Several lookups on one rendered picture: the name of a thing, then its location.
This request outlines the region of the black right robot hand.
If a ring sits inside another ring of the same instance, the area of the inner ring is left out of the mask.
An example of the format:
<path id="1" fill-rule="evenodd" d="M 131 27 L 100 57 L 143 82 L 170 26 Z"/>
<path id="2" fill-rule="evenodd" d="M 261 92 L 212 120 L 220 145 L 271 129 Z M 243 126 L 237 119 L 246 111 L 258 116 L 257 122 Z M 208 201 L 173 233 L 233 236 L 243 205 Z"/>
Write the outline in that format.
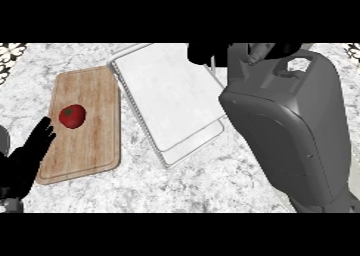
<path id="1" fill-rule="evenodd" d="M 190 43 L 187 59 L 198 65 L 226 67 L 227 50 L 237 47 L 237 59 L 254 65 L 263 60 L 288 57 L 301 46 L 301 43 Z"/>

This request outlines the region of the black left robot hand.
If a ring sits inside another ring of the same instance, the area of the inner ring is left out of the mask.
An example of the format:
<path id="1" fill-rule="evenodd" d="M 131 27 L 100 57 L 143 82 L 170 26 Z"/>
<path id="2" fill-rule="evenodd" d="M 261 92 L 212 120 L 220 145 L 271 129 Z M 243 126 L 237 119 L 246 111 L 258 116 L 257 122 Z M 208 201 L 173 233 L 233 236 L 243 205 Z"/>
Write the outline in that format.
<path id="1" fill-rule="evenodd" d="M 6 156 L 0 151 L 0 201 L 28 195 L 50 144 L 56 138 L 51 119 L 43 117 L 25 144 Z"/>

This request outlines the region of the white tiered shelf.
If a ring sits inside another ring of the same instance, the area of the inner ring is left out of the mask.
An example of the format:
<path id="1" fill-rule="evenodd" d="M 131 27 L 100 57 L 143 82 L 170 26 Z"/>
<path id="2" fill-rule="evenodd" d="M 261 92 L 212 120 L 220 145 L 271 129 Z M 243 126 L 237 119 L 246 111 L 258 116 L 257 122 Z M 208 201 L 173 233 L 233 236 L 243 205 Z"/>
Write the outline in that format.
<path id="1" fill-rule="evenodd" d="M 187 59 L 184 43 L 137 43 L 108 61 L 130 108 L 162 166 L 170 169 L 224 131 L 209 68 Z"/>

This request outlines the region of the wooden cutting board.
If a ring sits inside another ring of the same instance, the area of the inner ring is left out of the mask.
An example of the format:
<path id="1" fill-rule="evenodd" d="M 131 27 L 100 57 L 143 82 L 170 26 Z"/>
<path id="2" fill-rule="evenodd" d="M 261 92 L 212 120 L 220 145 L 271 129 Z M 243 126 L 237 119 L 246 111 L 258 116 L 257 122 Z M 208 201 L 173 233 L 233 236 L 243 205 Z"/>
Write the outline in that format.
<path id="1" fill-rule="evenodd" d="M 106 66 L 56 76 L 48 116 L 56 138 L 35 181 L 51 184 L 112 170 L 121 162 L 121 104 L 118 82 Z M 60 111 L 78 104 L 85 121 L 77 129 L 59 121 Z"/>

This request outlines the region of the red tomato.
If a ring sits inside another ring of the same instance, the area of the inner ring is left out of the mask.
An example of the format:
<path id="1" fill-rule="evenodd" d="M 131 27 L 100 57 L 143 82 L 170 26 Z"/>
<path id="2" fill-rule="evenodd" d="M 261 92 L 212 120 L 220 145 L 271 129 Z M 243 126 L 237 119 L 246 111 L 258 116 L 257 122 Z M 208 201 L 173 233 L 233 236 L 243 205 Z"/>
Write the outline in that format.
<path id="1" fill-rule="evenodd" d="M 77 129 L 85 121 L 85 108 L 74 104 L 65 107 L 59 113 L 59 121 L 69 129 Z"/>

